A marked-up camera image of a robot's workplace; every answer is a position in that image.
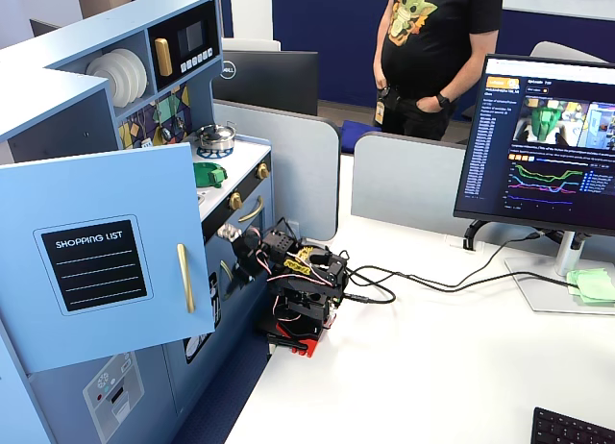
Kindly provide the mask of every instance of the gray partition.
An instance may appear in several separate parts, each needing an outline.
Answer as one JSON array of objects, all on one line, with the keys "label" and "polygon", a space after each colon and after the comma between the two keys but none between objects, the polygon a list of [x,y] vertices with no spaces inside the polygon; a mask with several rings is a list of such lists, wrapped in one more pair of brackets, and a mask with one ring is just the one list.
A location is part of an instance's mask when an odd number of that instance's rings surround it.
[{"label": "gray partition", "polygon": [[214,100],[218,124],[272,143],[275,215],[297,222],[301,236],[329,240],[337,232],[341,133],[320,117]]},{"label": "gray partition", "polygon": [[[471,221],[453,218],[465,146],[409,136],[369,133],[355,148],[352,214],[421,230],[463,236]],[[529,229],[492,223],[477,240],[500,244]],[[544,238],[511,245],[555,255],[558,246]],[[584,259],[615,260],[615,239],[594,236]]]}]

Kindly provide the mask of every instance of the silver pot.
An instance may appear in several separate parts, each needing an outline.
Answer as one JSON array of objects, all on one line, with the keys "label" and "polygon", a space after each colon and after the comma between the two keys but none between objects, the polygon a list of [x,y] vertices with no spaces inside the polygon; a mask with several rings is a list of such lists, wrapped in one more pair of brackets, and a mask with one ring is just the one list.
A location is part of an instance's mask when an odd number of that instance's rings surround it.
[{"label": "silver pot", "polygon": [[219,152],[234,148],[234,136],[236,131],[233,127],[224,125],[208,125],[196,131],[199,146],[204,151]]}]

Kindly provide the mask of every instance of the toy kitchen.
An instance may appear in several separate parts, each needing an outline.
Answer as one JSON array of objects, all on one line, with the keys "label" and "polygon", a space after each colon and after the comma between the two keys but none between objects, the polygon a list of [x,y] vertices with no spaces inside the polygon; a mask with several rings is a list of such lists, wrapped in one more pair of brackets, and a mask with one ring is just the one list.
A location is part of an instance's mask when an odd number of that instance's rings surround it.
[{"label": "toy kitchen", "polygon": [[219,19],[138,0],[0,51],[1,442],[171,442],[251,324],[229,234],[287,213],[275,143],[216,125]]}]

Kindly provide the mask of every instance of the black pants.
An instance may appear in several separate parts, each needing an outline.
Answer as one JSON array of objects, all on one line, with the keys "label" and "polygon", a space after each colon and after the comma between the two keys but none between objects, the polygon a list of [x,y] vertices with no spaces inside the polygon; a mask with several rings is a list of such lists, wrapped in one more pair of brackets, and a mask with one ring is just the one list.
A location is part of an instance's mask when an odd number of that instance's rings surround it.
[{"label": "black pants", "polygon": [[402,99],[393,105],[394,109],[385,106],[382,131],[439,141],[449,127],[455,104],[440,112],[423,112],[416,106],[416,101]]}]

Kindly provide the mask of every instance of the chalkboard label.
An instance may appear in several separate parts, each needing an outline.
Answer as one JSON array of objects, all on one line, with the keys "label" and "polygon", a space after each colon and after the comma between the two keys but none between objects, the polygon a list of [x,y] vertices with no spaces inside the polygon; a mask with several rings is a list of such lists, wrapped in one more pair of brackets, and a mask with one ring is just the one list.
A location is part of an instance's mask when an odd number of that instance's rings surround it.
[{"label": "chalkboard label", "polygon": [[147,296],[129,219],[40,235],[68,312]]}]

